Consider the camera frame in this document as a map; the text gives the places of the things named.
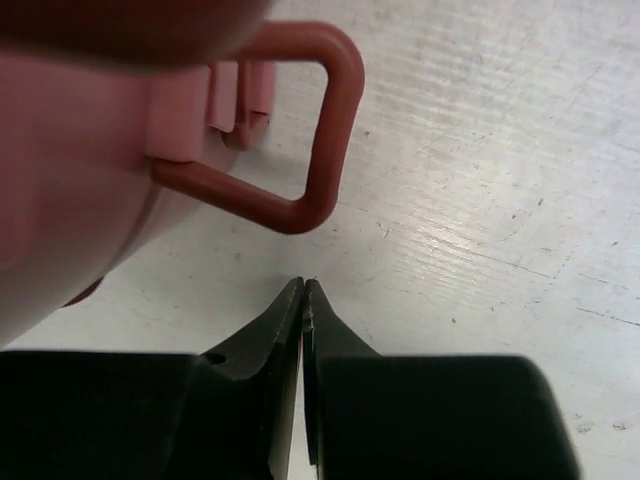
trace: red plastic handle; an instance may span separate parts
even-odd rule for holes
[[[364,89],[364,66],[351,39],[316,22],[270,22],[230,60],[311,61],[327,71],[327,89],[316,128],[305,192],[289,200],[198,162],[154,158],[158,184],[286,234],[321,225],[338,200],[344,158]]]

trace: white floor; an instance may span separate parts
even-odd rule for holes
[[[202,209],[14,347],[199,352],[294,275],[387,353],[510,352],[550,380],[587,479],[640,478],[640,4],[281,1],[339,25],[367,89],[340,204],[285,238]],[[304,181],[324,74],[287,66],[235,172]],[[313,478],[298,423],[290,478]]]

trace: scratch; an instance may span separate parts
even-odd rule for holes
[[[413,295],[413,296],[418,296],[418,297],[422,297],[424,298],[427,302],[429,302],[431,305],[435,304],[433,303],[433,300],[431,300],[424,292],[419,292],[419,291],[415,291],[415,290],[407,290],[406,288],[391,288],[391,287],[387,287],[386,289],[387,291],[391,291],[391,292],[401,292],[401,293],[407,293],[409,295]]]
[[[504,237],[502,240],[500,240],[500,242],[506,242],[507,240],[509,240],[511,237],[513,237],[516,233],[518,233],[520,231],[520,229],[522,227],[524,227],[524,224],[527,223],[527,221],[525,220],[524,222],[522,222],[513,232],[511,232],[509,235],[507,235],[506,237]]]
[[[533,211],[529,212],[529,215],[527,215],[527,218],[525,218],[524,221],[513,232],[511,232],[509,235],[504,237],[502,240],[499,240],[498,243],[506,242],[511,237],[513,237],[516,233],[518,233],[520,231],[520,229],[522,227],[524,227],[524,224],[527,223],[527,220],[529,220],[531,218],[531,215],[533,215]]]
[[[546,274],[541,273],[541,272],[536,272],[535,270],[531,270],[531,269],[529,269],[527,267],[523,267],[522,265],[518,265],[517,263],[508,262],[506,260],[501,260],[499,258],[492,257],[491,255],[484,255],[482,253],[475,252],[475,251],[471,250],[470,248],[463,247],[462,245],[458,245],[455,242],[452,242],[452,241],[449,241],[449,240],[445,240],[444,238],[440,238],[440,237],[437,237],[437,236],[431,235],[431,234],[422,233],[420,230],[415,229],[415,228],[411,228],[405,223],[401,223],[401,222],[398,222],[396,220],[387,220],[387,221],[389,223],[399,227],[398,231],[402,231],[402,229],[405,229],[405,230],[408,229],[408,230],[413,231],[415,233],[420,233],[426,238],[430,238],[432,240],[435,240],[438,243],[446,245],[451,250],[455,250],[457,252],[463,252],[463,253],[466,253],[467,255],[471,255],[471,256],[474,256],[474,257],[480,257],[480,258],[485,258],[487,260],[493,260],[494,262],[498,262],[498,263],[501,263],[503,265],[509,265],[510,267],[513,267],[513,268],[516,268],[516,269],[519,269],[519,270],[524,270],[525,272],[529,272],[529,273],[532,273],[534,275],[538,275],[540,277],[548,278],[549,280],[555,280],[555,278],[550,276],[550,275],[546,275]],[[462,238],[462,240],[466,240],[468,242],[473,242],[472,240],[470,240],[468,238],[465,238],[465,237],[461,237],[461,238]]]
[[[435,138],[435,140],[431,140],[429,143],[427,143],[426,145],[422,145],[420,148],[418,148],[416,150],[416,152],[411,155],[411,158],[417,157],[418,155],[420,155],[422,152],[424,152],[427,148],[434,148],[433,146],[439,142],[440,140],[442,140],[446,135],[447,132],[440,134],[438,137]]]
[[[529,311],[531,312],[531,315],[533,315],[533,318],[535,318],[539,322],[540,317],[538,317],[538,314],[536,313],[536,311],[533,308],[531,308]]]
[[[569,106],[565,109],[565,112],[568,112],[569,110],[571,110],[571,108],[573,107],[573,105],[578,101],[578,99],[580,98],[580,96],[584,93],[585,89],[587,88],[587,85],[589,85],[589,82],[591,81],[591,79],[593,79],[593,77],[596,76],[596,74],[602,69],[602,67],[604,67],[604,63],[600,64],[600,66],[598,66],[598,68],[596,68],[593,73],[591,75],[589,75],[587,77],[587,79],[584,81],[584,83],[582,84],[582,86],[580,87],[580,90],[578,91],[577,95],[573,98],[573,101],[569,104]]]
[[[637,148],[633,148],[633,147],[630,147],[630,146],[628,146],[628,145],[623,145],[623,144],[621,144],[621,143],[614,143],[614,145],[615,145],[616,147],[620,147],[620,148],[622,148],[623,150],[627,150],[627,151],[629,151],[629,152],[633,152],[633,153],[640,153],[640,150],[639,150],[639,149],[637,149]]]
[[[596,455],[602,455],[603,457],[608,457],[608,458],[613,458],[615,460],[621,460],[623,462],[629,462],[632,463],[633,465],[638,465],[638,460],[636,458],[629,458],[629,457],[622,457],[620,455],[615,455],[615,454],[611,454],[611,453],[605,453],[605,452],[601,452],[600,450],[594,450],[592,448],[587,448],[587,447],[580,447],[580,450],[584,450],[586,452],[590,452],[590,453],[594,453]]]
[[[542,25],[545,22],[545,20],[542,20],[542,22],[540,22],[539,25]],[[531,43],[532,39],[533,39],[533,37],[530,37],[527,40],[527,42],[520,48],[521,52],[527,47],[527,45],[529,45]],[[548,57],[548,55],[544,55],[544,56],[538,58],[538,60],[530,68],[525,69],[524,72],[522,72],[520,75],[517,75],[513,80],[511,80],[504,87],[502,87],[502,91],[508,90],[509,88],[511,88],[511,86],[513,86],[514,83],[519,82],[520,80],[525,78],[527,75],[530,75],[531,72],[533,72],[538,67],[538,65],[540,65],[544,60],[547,59],[547,57]]]
[[[581,312],[591,313],[592,315],[597,315],[602,318],[610,318],[611,320],[615,320],[616,322],[626,323],[627,325],[633,325],[634,327],[640,327],[640,323],[638,322],[630,322],[629,320],[623,320],[622,318],[614,317],[613,315],[605,315],[604,313],[596,312],[594,310],[587,310],[586,308],[576,307]]]
[[[364,330],[364,332],[367,334],[367,337],[369,337],[369,340],[373,341],[373,335],[371,335],[371,332],[369,331],[369,329],[367,328],[367,324],[362,322],[362,329]]]
[[[600,278],[590,277],[589,275],[585,275],[584,273],[579,273],[578,275],[584,278],[588,278],[589,280],[593,280],[594,282],[600,282],[600,283],[604,283],[605,285],[611,285],[614,287],[622,288],[623,290],[629,290],[628,287],[625,287],[624,285],[620,285],[618,283],[607,282],[606,280],[602,280]]]
[[[369,213],[369,210],[367,210],[366,208],[356,207],[355,205],[351,205],[350,203],[338,201],[338,205],[344,205],[345,207],[353,208],[355,210],[359,210],[364,213]]]

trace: white surface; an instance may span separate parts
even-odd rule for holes
[[[640,478],[640,5],[290,0],[359,44],[340,204],[285,238],[213,209],[15,347],[199,352],[294,275],[393,353],[514,352],[546,373],[587,479]],[[244,178],[301,190],[321,70],[282,68]],[[298,424],[290,478],[312,478]]]

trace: pink container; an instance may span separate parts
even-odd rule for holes
[[[269,59],[318,61],[329,73],[307,192],[296,201],[225,174],[268,125]],[[284,233],[322,223],[363,83],[349,39],[313,23],[268,24],[233,60],[170,74],[0,52],[0,344],[90,293],[193,211],[192,197]]]

